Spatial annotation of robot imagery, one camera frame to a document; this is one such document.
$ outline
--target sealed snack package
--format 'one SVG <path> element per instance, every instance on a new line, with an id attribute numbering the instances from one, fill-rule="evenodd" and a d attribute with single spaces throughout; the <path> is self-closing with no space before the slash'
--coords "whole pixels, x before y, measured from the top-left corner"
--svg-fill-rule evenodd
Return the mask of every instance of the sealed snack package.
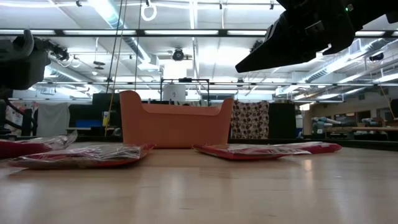
<path id="1" fill-rule="evenodd" d="M 272 146 L 287 147 L 289 149 L 301 149 L 311 152 L 311 154 L 331 153 L 339 151 L 342 148 L 339 144 L 327 142 L 301 142 L 292 144 L 277 144 Z"/>
<path id="2" fill-rule="evenodd" d="M 23 141 L 0 140 L 0 159 L 66 149 L 77 139 L 77 132 L 69 135 L 35 138 Z"/>
<path id="3" fill-rule="evenodd" d="M 142 159 L 154 146 L 154 144 L 145 144 L 143 146 L 103 144 L 21 156 L 11 160 L 9 165 L 31 169 L 118 166 Z"/>
<path id="4" fill-rule="evenodd" d="M 194 145 L 193 148 L 205 154 L 232 160 L 277 159 L 294 154 L 311 154 L 301 149 L 248 144 Z"/>

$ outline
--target wooden table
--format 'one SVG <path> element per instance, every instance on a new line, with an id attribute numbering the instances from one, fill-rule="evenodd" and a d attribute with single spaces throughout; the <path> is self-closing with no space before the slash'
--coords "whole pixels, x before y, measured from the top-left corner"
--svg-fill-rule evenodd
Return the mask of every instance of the wooden table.
<path id="1" fill-rule="evenodd" d="M 119 169 L 0 168 L 1 224 L 387 224 L 397 211 L 396 152 L 232 162 L 159 149 Z"/>

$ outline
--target wall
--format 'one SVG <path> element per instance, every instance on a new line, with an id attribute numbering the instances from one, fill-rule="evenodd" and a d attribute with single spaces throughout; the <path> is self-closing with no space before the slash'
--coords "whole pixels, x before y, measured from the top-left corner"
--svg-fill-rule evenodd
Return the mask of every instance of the wall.
<path id="1" fill-rule="evenodd" d="M 387 99 L 398 98 L 398 88 L 389 88 L 389 94 Z M 360 112 L 360 111 L 371 111 L 371 116 L 377 116 L 377 109 L 387 108 L 388 102 L 384 96 L 380 95 L 378 92 L 368 92 L 365 93 L 365 100 L 358 100 L 358 95 L 355 98 L 349 98 L 344 103 L 338 104 L 315 104 L 312 105 L 311 111 L 313 117 L 321 116 L 333 116 L 336 114 Z"/>

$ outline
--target ceiling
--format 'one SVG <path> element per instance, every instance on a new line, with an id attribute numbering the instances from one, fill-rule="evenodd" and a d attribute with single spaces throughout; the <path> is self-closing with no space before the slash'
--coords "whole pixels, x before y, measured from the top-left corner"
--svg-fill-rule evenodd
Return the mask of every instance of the ceiling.
<path id="1" fill-rule="evenodd" d="M 120 18 L 125 18 L 124 25 L 129 29 L 267 29 L 284 8 L 278 4 L 274 10 L 270 10 L 268 0 L 223 0 L 223 10 L 220 10 L 219 0 L 194 0 L 193 7 L 190 7 L 190 0 L 168 0 L 155 1 L 157 14 L 151 21 L 145 21 L 140 16 L 140 1 L 113 1 L 116 12 L 121 11 Z M 66 0 L 30 0 L 30 1 L 0 1 L 0 14 L 2 16 L 2 29 L 110 29 L 108 23 L 101 17 L 98 8 L 91 7 L 89 1 L 81 1 L 83 7 L 77 7 L 75 1 Z M 146 9 L 145 15 L 150 17 L 152 9 Z M 398 24 L 389 24 L 385 16 L 364 26 L 366 30 L 391 30 L 397 29 Z M 87 80 L 105 81 L 111 70 L 112 52 L 116 46 L 116 55 L 119 52 L 119 60 L 114 57 L 110 76 L 113 78 L 116 73 L 116 81 L 132 82 L 137 75 L 137 81 L 150 82 L 160 80 L 160 72 L 153 70 L 137 69 L 135 53 L 124 42 L 113 37 L 101 37 L 98 39 L 96 51 L 95 37 L 51 37 L 56 43 L 68 49 L 71 55 L 78 60 L 58 62 L 63 65 L 67 73 L 79 74 Z M 319 70 L 331 60 L 341 57 L 344 53 L 322 56 L 300 65 L 291 65 L 277 69 L 261 70 L 251 73 L 237 73 L 234 66 L 249 54 L 249 49 L 256 40 L 263 37 L 197 37 L 195 41 L 191 37 L 140 37 L 138 44 L 149 55 L 156 55 L 159 58 L 159 65 L 171 63 L 171 52 L 176 48 L 183 49 L 187 55 L 194 55 L 197 61 L 197 77 L 209 78 L 214 82 L 236 82 L 238 78 L 244 78 L 245 82 L 299 82 L 313 71 Z M 385 61 L 393 60 L 396 55 L 396 44 L 391 44 L 385 51 Z M 93 61 L 104 62 L 104 70 L 94 69 Z M 382 62 L 372 62 L 365 65 L 365 60 L 357 60 L 350 63 L 334 73 L 336 77 L 349 77 L 365 69 L 377 66 Z M 185 65 L 187 77 L 195 77 L 193 60 L 187 60 Z M 131 85 L 118 85 L 116 89 L 131 88 Z M 138 88 L 155 89 L 159 85 L 140 85 Z M 222 89 L 222 86 L 214 86 L 214 89 Z M 259 86 L 252 93 L 259 90 L 275 90 L 277 86 Z M 314 91 L 306 88 L 296 88 L 293 93 L 296 95 L 302 92 Z"/>

